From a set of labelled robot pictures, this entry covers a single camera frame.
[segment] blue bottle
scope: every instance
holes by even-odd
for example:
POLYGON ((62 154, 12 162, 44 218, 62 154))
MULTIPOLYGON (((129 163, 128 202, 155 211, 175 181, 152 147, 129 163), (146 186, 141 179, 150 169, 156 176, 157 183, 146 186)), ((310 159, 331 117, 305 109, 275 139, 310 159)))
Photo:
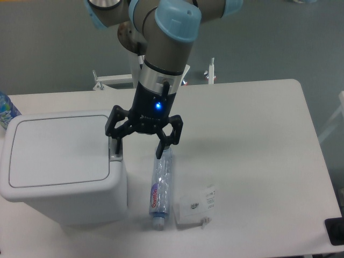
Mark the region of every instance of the blue bottle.
POLYGON ((19 115, 21 113, 13 105, 10 98, 0 91, 0 125, 7 129, 10 121, 19 115))
POLYGON ((171 206, 172 150, 165 149, 161 158, 154 159, 152 188, 150 190, 149 214, 153 217, 153 228, 164 229, 171 206))

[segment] blue led light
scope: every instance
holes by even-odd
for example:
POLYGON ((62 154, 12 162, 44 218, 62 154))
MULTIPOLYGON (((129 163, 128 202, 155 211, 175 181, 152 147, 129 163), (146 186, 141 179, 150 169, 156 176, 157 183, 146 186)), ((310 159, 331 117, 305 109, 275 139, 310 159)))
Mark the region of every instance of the blue led light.
POLYGON ((162 108, 162 105, 161 105, 160 102, 158 102, 158 103, 155 104, 155 109, 161 110, 161 108, 162 108))

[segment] gray floor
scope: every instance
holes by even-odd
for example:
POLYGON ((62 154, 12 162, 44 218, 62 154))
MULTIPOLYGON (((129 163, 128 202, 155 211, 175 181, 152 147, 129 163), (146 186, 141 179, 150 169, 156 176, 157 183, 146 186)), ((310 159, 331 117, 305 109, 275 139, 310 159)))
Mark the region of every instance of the gray floor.
MULTIPOLYGON (((188 64, 190 84, 215 57, 217 82, 294 78, 318 131, 344 90, 344 1, 245 0, 242 10, 202 25, 188 64)), ((117 28, 96 30, 81 0, 0 3, 0 89, 8 94, 91 90, 97 74, 130 73, 117 28)), ((322 146, 344 187, 344 126, 322 146)))

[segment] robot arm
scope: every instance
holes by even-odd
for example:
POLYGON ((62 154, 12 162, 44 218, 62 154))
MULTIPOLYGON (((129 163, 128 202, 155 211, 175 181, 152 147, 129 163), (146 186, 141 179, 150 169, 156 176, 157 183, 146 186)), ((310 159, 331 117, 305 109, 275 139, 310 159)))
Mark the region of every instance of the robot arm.
POLYGON ((134 101, 129 111, 114 106, 105 125, 105 134, 118 143, 133 132, 157 134, 159 159, 164 148, 177 145, 183 121, 169 117, 192 44, 202 22, 231 14, 242 0, 88 0, 98 22, 105 26, 130 19, 147 41, 145 61, 134 101), (128 118, 122 125, 117 122, 128 118), (166 136, 163 128, 172 125, 166 136))

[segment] white box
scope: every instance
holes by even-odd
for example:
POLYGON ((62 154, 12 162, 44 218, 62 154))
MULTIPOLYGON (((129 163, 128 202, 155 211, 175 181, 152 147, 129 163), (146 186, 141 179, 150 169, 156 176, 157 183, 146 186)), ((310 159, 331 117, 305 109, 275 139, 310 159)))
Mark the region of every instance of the white box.
POLYGON ((23 115, 11 121, 0 194, 63 224, 118 220, 127 211, 123 151, 105 135, 109 111, 23 115))

